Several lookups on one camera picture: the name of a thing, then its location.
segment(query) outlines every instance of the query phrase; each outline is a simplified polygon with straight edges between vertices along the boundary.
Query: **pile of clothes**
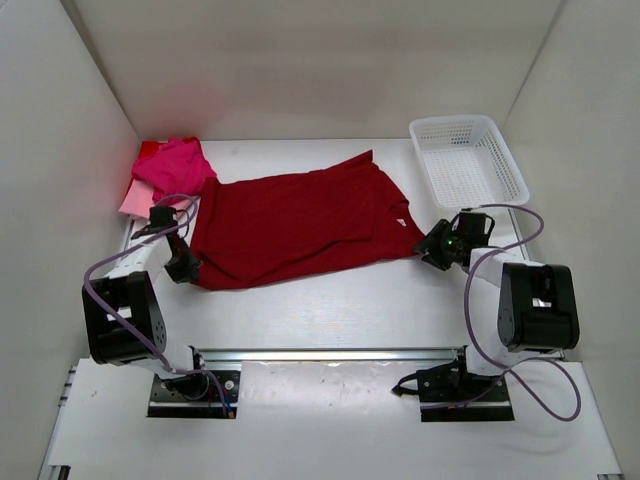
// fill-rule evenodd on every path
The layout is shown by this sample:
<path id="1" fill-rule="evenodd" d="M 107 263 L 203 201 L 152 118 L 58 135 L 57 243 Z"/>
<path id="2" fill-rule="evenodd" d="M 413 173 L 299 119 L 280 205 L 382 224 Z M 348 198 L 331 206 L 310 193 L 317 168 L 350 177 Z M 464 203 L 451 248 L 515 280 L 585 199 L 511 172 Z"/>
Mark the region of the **pile of clothes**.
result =
<path id="1" fill-rule="evenodd" d="M 132 173 L 131 187 L 152 186 L 151 202 L 172 193 L 201 195 L 191 250 L 202 261 L 196 283 L 210 290 L 408 257 L 424 237 L 372 151 L 324 170 L 225 184 L 197 139 L 172 139 L 145 142 Z"/>

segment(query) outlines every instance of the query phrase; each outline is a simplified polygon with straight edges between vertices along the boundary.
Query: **white laundry basket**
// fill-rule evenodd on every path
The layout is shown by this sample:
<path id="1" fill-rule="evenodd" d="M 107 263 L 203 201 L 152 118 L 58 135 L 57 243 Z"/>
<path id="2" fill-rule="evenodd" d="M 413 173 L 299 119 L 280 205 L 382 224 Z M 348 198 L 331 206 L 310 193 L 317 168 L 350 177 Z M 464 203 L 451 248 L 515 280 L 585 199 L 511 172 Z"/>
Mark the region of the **white laundry basket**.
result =
<path id="1" fill-rule="evenodd" d="M 442 208 L 529 201 L 529 189 L 491 118 L 424 118 L 411 122 L 409 129 L 433 197 Z"/>

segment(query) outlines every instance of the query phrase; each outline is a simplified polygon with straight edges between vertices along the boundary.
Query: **wall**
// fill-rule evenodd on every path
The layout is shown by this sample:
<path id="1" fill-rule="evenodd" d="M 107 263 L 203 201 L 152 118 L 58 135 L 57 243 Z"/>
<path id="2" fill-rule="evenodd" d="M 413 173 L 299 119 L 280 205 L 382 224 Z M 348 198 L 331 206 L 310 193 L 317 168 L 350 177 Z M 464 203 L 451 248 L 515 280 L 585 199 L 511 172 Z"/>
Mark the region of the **wall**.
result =
<path id="1" fill-rule="evenodd" d="M 504 129 L 548 224 L 533 254 L 572 268 L 578 354 L 627 478 L 640 478 L 639 65 L 637 0 L 569 0 Z"/>
<path id="2" fill-rule="evenodd" d="M 82 274 L 119 246 L 138 138 L 59 2 L 3 4 L 0 477 L 29 479 L 86 350 Z"/>
<path id="3" fill-rule="evenodd" d="M 63 1 L 143 138 L 204 139 L 404 138 L 415 118 L 469 112 L 502 124 L 559 3 Z"/>

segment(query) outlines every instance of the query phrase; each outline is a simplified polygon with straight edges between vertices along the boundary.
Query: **light pink cloth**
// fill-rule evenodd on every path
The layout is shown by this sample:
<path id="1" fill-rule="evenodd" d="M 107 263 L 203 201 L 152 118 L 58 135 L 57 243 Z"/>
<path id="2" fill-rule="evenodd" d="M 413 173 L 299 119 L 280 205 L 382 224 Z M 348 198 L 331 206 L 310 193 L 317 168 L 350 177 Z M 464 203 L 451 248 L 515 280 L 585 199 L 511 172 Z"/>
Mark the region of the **light pink cloth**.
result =
<path id="1" fill-rule="evenodd" d="M 141 151 L 133 164 L 132 177 L 153 186 L 154 202 L 174 193 L 200 195 L 205 179 L 216 176 L 204 158 L 198 139 L 187 140 L 170 138 L 167 143 L 156 144 L 154 153 L 143 156 Z"/>
<path id="2" fill-rule="evenodd" d="M 184 209 L 189 206 L 189 200 L 180 200 L 178 203 L 171 205 L 176 210 Z M 129 186 L 127 196 L 118 210 L 120 213 L 133 215 L 138 218 L 149 219 L 149 209 L 155 205 L 153 201 L 153 187 L 147 185 L 140 180 L 133 179 Z"/>

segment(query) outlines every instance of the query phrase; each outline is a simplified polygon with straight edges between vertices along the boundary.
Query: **purple cable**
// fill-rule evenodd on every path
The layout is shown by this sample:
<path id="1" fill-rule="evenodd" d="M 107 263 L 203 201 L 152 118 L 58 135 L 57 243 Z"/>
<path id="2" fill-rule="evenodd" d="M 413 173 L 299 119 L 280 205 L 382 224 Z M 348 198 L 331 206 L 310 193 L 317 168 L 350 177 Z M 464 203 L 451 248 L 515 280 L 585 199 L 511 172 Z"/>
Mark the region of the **purple cable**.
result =
<path id="1" fill-rule="evenodd" d="M 470 295 L 471 295 L 471 282 L 473 281 L 473 277 L 476 274 L 476 271 L 478 270 L 478 267 L 480 266 L 480 264 L 482 262 L 484 262 L 487 258 L 492 257 L 494 255 L 497 255 L 505 250 L 509 250 L 515 247 L 519 247 L 521 245 L 524 245 L 527 242 L 530 242 L 531 240 L 533 240 L 534 238 L 538 237 L 538 235 L 540 235 L 542 233 L 542 230 L 544 230 L 544 219 L 536 212 L 534 212 L 533 210 L 530 210 L 526 207 L 521 207 L 518 205 L 507 205 L 507 204 L 502 204 L 502 203 L 490 203 L 487 205 L 481 205 L 478 208 L 489 208 L 489 207 L 503 207 L 503 208 L 513 208 L 515 210 L 520 210 L 523 212 L 526 212 L 530 215 L 533 215 L 534 217 L 536 217 L 538 219 L 538 222 L 540 223 L 538 229 L 531 234 L 530 236 L 517 241 L 515 243 L 512 243 L 510 245 L 507 245 L 506 247 L 500 248 L 500 249 L 496 249 L 496 250 L 491 250 L 487 253 L 485 253 L 484 255 L 482 255 L 478 261 L 473 265 L 473 267 L 471 267 L 471 270 L 469 271 L 469 276 L 467 277 L 467 282 L 465 284 L 465 288 L 464 288 L 464 320 L 467 326 L 467 332 L 469 333 L 469 337 L 471 338 L 471 343 L 473 343 L 473 346 L 475 347 L 475 349 L 478 351 L 478 353 L 480 354 L 480 356 L 482 358 L 484 358 L 487 362 L 489 362 L 491 365 L 498 367 L 502 370 L 504 370 L 503 372 L 503 376 L 507 373 L 511 374 L 517 381 L 518 383 L 520 383 L 520 385 L 522 385 L 522 387 L 527 391 L 527 393 L 529 393 L 529 395 L 531 395 L 533 397 L 533 399 L 544 409 L 544 411 L 546 411 L 549 415 L 551 415 L 553 418 L 560 420 L 562 422 L 571 422 L 573 420 L 575 420 L 576 418 L 578 418 L 578 416 L 580 415 L 580 411 L 582 410 L 582 397 L 580 396 L 580 390 L 578 389 L 578 386 L 575 383 L 575 380 L 571 377 L 571 375 L 569 374 L 569 372 L 567 372 L 567 370 L 562 367 L 561 365 L 559 365 L 558 363 L 556 363 L 554 360 L 552 359 L 548 359 L 548 358 L 531 358 L 531 359 L 527 359 L 527 360 L 538 360 L 538 361 L 544 361 L 547 363 L 550 363 L 551 365 L 555 366 L 556 368 L 558 368 L 569 380 L 569 382 L 571 383 L 571 387 L 573 388 L 573 391 L 575 392 L 576 395 L 576 409 L 573 412 L 572 415 L 568 416 L 568 417 L 562 417 L 560 415 L 558 415 L 557 413 L 555 413 L 553 410 L 551 410 L 546 403 L 544 403 L 544 401 L 531 389 L 531 387 L 529 387 L 529 385 L 522 379 L 522 377 L 520 377 L 520 375 L 518 375 L 516 372 L 514 372 L 512 369 L 515 367 L 508 367 L 507 365 L 504 365 L 496 360 L 494 360 L 493 358 L 489 357 L 489 355 L 487 355 L 484 350 L 482 350 L 482 347 L 480 347 L 480 343 L 478 342 L 478 339 L 475 336 L 475 333 L 473 332 L 473 326 L 471 325 L 471 315 L 470 315 L 470 307 L 469 307 L 469 299 L 470 299 Z"/>
<path id="2" fill-rule="evenodd" d="M 205 369 L 194 369 L 194 370 L 182 370 L 182 369 L 174 369 L 171 367 L 171 365 L 169 364 L 169 361 L 167 360 L 167 358 L 163 355 L 163 353 L 158 349 L 158 347 L 156 347 L 153 342 L 151 342 L 151 340 L 149 340 L 147 337 L 145 337 L 136 327 L 134 327 L 130 322 L 128 322 L 125 318 L 123 318 L 114 308 L 111 307 L 111 305 L 109 305 L 105 300 L 103 300 L 103 298 L 98 295 L 98 292 L 96 292 L 94 290 L 94 288 L 91 286 L 91 274 L 93 272 L 95 272 L 98 268 L 107 265 L 115 260 L 117 260 L 118 258 L 122 258 L 126 255 L 129 255 L 130 253 L 135 252 L 136 250 L 138 250 L 139 248 L 141 248 L 142 246 L 155 242 L 156 240 L 158 240 L 159 238 L 164 237 L 165 235 L 169 234 L 169 233 L 173 233 L 173 232 L 177 232 L 178 230 L 180 230 L 182 227 L 189 225 L 189 223 L 191 223 L 191 221 L 195 218 L 196 213 L 198 211 L 198 204 L 196 203 L 195 198 L 189 196 L 189 195 L 183 195 L 181 193 L 176 193 L 173 195 L 167 195 L 166 197 L 163 197 L 162 199 L 160 199 L 160 201 L 158 201 L 158 203 L 156 203 L 156 205 L 159 205 L 160 203 L 162 203 L 163 201 L 169 199 L 169 198 L 185 198 L 191 201 L 191 205 L 193 205 L 193 211 L 191 212 L 191 214 L 189 214 L 189 212 L 187 211 L 187 219 L 184 223 L 178 224 L 174 227 L 169 227 L 161 232 L 156 233 L 155 235 L 150 236 L 148 239 L 144 240 L 143 242 L 140 242 L 136 245 L 134 245 L 133 247 L 130 247 L 126 250 L 123 250 L 120 253 L 117 253 L 115 255 L 111 255 L 110 257 L 105 258 L 104 260 L 100 260 L 99 262 L 93 264 L 92 266 L 90 266 L 87 271 L 84 274 L 84 288 L 87 291 L 87 293 L 89 294 L 89 296 L 107 313 L 109 313 L 111 316 L 113 316 L 113 318 L 120 324 L 122 325 L 125 330 L 127 330 L 129 333 L 131 333 L 134 337 L 136 337 L 140 343 L 142 343 L 145 347 L 147 347 L 149 349 L 149 351 L 158 359 L 162 362 L 162 365 L 164 366 L 164 369 L 167 372 L 170 373 L 174 373 L 176 375 L 195 375 L 195 374 L 200 374 L 200 375 L 205 375 L 207 376 L 209 379 L 211 379 L 213 381 L 213 384 L 216 386 L 216 390 L 218 391 L 218 395 L 220 396 L 220 402 L 222 404 L 222 415 L 223 416 L 227 416 L 227 406 L 225 405 L 225 396 L 224 396 L 224 391 L 222 389 L 222 385 L 220 385 L 220 381 L 218 380 L 218 378 L 209 370 L 205 370 Z"/>

